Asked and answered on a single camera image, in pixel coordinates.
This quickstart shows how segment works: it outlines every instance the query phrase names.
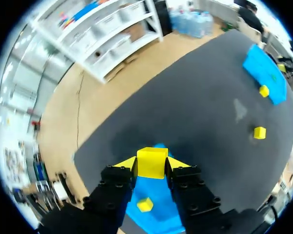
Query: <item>dark gray carpet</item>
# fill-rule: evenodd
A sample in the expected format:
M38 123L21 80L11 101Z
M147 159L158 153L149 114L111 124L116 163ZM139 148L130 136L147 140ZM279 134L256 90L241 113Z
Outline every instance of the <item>dark gray carpet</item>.
M100 171L145 146L164 143L197 164L222 211L257 209L278 181L293 144L293 93L273 105L242 68L252 42L231 30L188 53L125 101L75 154L88 191ZM254 140L255 126L267 138ZM130 218L124 227L137 233Z

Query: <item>shelving unit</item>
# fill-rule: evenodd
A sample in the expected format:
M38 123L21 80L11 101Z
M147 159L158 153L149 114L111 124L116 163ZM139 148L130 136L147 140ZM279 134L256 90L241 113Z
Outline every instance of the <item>shelving unit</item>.
M29 23L33 28L37 30L37 32L41 34L42 37L44 37L45 40L53 44L57 49L59 49L71 60L82 66L101 83L106 83L107 81L105 79L105 76L128 56L130 56L153 40L163 40L163 34L153 0L144 0L148 11L146 11L144 14L136 15L129 21L126 21L122 18L121 25L113 31L109 32L108 34L98 33L98 30L95 28L95 19L99 17L102 18L103 16L107 16L108 14L115 12L115 10L119 9L120 6L125 3L134 4L138 2L137 0L109 0L91 9L86 14L81 16L78 20L71 23L66 28L62 29L62 31L59 27L59 32L55 34L54 32L51 32L48 27L45 26L45 21L52 14L54 17L56 13L59 12L61 5L66 4L67 8L67 5L71 4L70 2L66 1L72 2L75 0L50 1L33 20L30 20ZM132 42L130 48L123 55L113 55L113 61L108 66L94 69L92 64L88 62L88 58L92 56L97 50L100 50L107 42L112 40L119 33L139 22L141 22L142 26L145 29L145 35ZM147 30L147 22L151 25L151 27L153 27L155 32L150 32ZM90 44L90 46L87 47L87 50L83 51L82 53L78 53L76 52L76 50L72 49L72 47L68 46L66 42L73 37L72 35L74 33L82 31L87 27L91 28L91 33L95 35L96 41L94 41L93 44Z

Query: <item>white shelf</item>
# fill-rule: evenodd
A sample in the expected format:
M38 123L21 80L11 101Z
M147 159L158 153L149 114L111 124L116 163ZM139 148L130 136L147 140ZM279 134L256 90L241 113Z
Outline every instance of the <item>white shelf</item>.
M94 43L85 53L85 55L80 59L82 62L86 61L87 58L89 58L90 55L92 55L100 46L102 46L104 43L106 43L108 40L110 40L112 37L116 36L117 34L119 34L121 31L125 30L126 28L134 25L135 23L138 23L142 20L145 20L146 18L149 18L153 16L153 13L147 13L144 14L138 18L136 18L135 20L129 21L124 23L121 27L115 29L114 31L112 31L111 33L109 33L108 35L104 36L103 38L99 39L96 43Z
M117 2L119 0L109 0L101 5L97 6L96 8L89 11L87 14L83 15L79 20L74 23L68 25L64 30L63 33L59 36L58 41L61 42L70 32L72 32L76 27L81 25L86 19L97 13L98 11L102 10L103 8Z
M128 56L133 54L135 51L140 49L141 47L145 46L149 42L159 39L159 41L163 41L163 33L161 29L161 25L157 16L157 12L155 9L154 1L153 0L144 0L145 4L147 5L147 8L149 9L150 13L146 13L144 15L141 15L137 17L134 20L124 22L119 28L115 29L114 31L110 32L108 35L102 36L100 39L98 39L97 42L95 42L93 45L90 46L90 48L80 56L77 55L77 53L72 50L67 45L63 44L63 40L70 34L73 33L76 29L79 27L82 27L83 25L87 25L89 21L92 20L92 18L99 13L107 14L106 7L110 6L112 4L117 4L118 1L121 1L121 3L125 3L128 0L108 0L107 2L97 6L96 8L89 11L87 14L83 15L80 19L77 21L71 23L69 26L67 26L63 31L61 31L61 34L59 37L55 37L55 35L52 34L52 32L48 29L48 27L45 27L41 20L46 18L49 14L54 12L60 4L64 3L66 0L45 0L46 2L43 6L39 8L38 15L34 17L34 20L30 20L30 25L37 30L37 32L50 44L54 45L59 51L61 51L63 54L65 54L68 58L70 58L72 61L78 63L81 67L83 67L86 71L88 71L94 78L96 78L101 83L106 83L107 80L105 79L105 76L113 70L119 63L121 63L124 59L126 59ZM66 8L71 7L73 10L74 5L69 5L67 3L65 5ZM89 56L91 56L98 48L101 46L104 46L106 42L108 42L110 39L115 37L117 34L122 32L123 30L127 29L128 27L143 21L147 20L148 23L153 27L155 32L148 32L146 35L144 35L142 38L138 39L137 41L133 42L131 44L130 49L122 56L114 57L113 62L110 64L108 68L101 68L100 71L98 69L93 69L93 67L86 61Z
M66 0L50 1L50 3L48 3L46 5L46 7L44 7L43 10L41 10L41 12L39 13L39 15L35 18L35 22L37 22L37 21L41 20L42 18L44 18L45 16L49 15L52 11L54 11L60 4L62 4L65 1Z
M104 71L100 72L102 77L105 77L110 71L112 71L118 64L120 64L123 60L127 57L132 55L134 52L139 50L140 48L144 47L146 44L150 43L151 41L159 38L160 35L154 32L147 32L143 37L136 40L131 44L131 49L124 55L115 59L115 61Z

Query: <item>cable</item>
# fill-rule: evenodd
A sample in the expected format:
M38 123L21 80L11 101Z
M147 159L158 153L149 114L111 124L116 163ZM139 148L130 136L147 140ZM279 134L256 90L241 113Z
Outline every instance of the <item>cable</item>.
M274 219L275 219L275 221L277 221L277 219L278 219L278 213L277 213L277 210L275 209L275 207L273 205L266 204L266 205L262 206L258 210L258 212L261 213L262 215L265 215L267 213L267 209L268 208L272 209Z
M77 91L77 95L78 95L78 112L77 112L77 140L76 140L76 144L77 144L77 149L79 149L79 144L78 144L78 138L79 138L79 113L80 113L80 91L82 89L82 85L83 85L83 81L84 81L84 71L82 71L80 73L80 75L82 75L82 81L80 82L80 87L79 90Z

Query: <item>blue cloth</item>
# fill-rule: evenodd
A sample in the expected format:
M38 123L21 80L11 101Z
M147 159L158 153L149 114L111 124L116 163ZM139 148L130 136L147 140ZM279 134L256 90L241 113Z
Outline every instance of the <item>blue cloth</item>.
M88 4L87 6L84 7L84 9L82 9L78 13L76 13L73 16L73 19L75 21L79 20L82 16L84 16L85 14L87 14L89 11L91 11L94 8L96 8L97 6L99 6L99 5L96 2L93 2L91 4Z
M154 147L166 148L164 144L157 144ZM150 212L143 213L137 207L137 203L147 197L153 202L153 208ZM177 234L185 230L177 206L172 201L166 177L138 177L126 214L148 234Z
M287 81L277 65L257 45L250 48L243 67L260 85L268 87L269 98L274 105L287 99Z

